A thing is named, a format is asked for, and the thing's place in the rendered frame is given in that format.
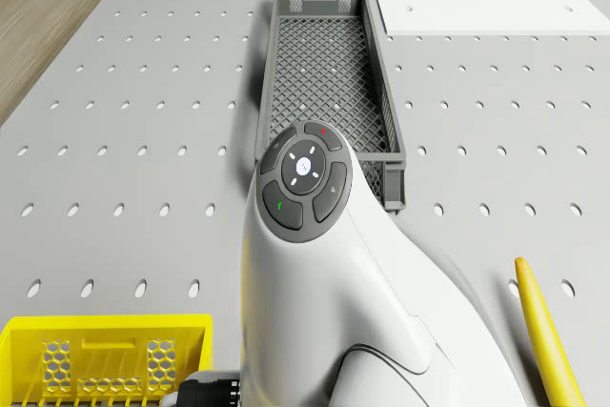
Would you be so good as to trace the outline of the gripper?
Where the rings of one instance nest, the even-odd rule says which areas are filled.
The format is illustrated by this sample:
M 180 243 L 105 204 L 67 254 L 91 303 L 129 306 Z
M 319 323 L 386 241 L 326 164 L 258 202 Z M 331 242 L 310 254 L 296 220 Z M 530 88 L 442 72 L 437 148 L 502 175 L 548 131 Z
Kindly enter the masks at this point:
M 240 407 L 240 373 L 195 372 L 176 392 L 163 396 L 160 407 Z

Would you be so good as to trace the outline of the banana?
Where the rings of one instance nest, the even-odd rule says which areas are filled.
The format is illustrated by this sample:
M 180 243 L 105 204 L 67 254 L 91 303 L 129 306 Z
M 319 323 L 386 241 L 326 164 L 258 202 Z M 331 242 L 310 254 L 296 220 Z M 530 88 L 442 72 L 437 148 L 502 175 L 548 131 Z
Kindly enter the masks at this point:
M 519 300 L 540 378 L 551 407 L 586 407 L 534 273 L 523 257 L 515 259 Z

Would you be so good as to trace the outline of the yellow basket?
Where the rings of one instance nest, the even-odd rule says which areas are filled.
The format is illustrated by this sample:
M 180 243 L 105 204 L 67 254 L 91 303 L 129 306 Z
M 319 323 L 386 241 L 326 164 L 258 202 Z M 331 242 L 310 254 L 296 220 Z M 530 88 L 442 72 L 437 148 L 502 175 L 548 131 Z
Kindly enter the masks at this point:
M 210 315 L 18 316 L 0 333 L 0 407 L 145 406 L 213 366 Z

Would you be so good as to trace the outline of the dark grey basket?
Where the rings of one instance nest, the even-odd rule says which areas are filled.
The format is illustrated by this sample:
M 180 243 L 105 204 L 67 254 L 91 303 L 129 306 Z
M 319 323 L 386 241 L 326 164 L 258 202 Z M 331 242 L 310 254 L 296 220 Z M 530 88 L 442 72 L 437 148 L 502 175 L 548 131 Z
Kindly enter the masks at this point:
M 255 141 L 320 120 L 353 147 L 382 207 L 405 207 L 406 153 L 370 0 L 274 0 Z

